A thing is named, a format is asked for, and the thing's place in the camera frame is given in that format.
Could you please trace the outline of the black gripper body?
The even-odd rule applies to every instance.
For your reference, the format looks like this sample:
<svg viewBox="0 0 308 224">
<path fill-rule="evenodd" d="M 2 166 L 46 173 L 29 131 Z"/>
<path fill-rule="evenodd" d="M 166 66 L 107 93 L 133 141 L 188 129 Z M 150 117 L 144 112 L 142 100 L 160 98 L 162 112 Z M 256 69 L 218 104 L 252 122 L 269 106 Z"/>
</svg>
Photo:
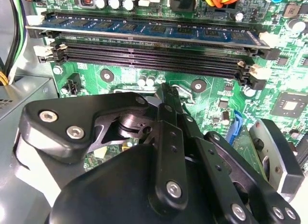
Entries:
<svg viewBox="0 0 308 224">
<path fill-rule="evenodd" d="M 207 196 L 197 165 L 186 162 L 188 204 L 171 215 L 159 215 L 148 195 L 156 150 L 133 147 L 66 185 L 49 214 L 51 224 L 221 224 L 223 212 Z"/>
</svg>

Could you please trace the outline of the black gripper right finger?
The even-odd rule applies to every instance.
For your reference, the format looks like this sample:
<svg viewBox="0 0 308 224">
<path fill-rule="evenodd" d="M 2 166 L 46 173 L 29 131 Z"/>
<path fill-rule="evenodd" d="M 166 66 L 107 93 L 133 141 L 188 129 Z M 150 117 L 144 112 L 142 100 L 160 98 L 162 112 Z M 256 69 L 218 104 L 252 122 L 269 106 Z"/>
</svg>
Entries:
<svg viewBox="0 0 308 224">
<path fill-rule="evenodd" d="M 299 224 L 294 208 L 216 132 L 203 135 L 171 94 L 184 142 L 205 174 L 206 200 L 218 224 Z"/>
</svg>

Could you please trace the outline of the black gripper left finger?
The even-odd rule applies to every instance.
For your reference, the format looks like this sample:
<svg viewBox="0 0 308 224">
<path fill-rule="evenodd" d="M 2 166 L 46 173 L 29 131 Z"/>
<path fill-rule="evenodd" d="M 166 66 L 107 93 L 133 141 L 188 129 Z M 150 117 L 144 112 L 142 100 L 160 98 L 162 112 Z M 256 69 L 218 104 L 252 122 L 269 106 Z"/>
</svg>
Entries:
<svg viewBox="0 0 308 224">
<path fill-rule="evenodd" d="M 187 207 L 183 132 L 164 83 L 153 97 L 135 92 L 34 101 L 22 111 L 14 153 L 17 177 L 53 208 L 77 177 L 139 145 L 155 148 L 148 200 L 158 214 Z"/>
</svg>

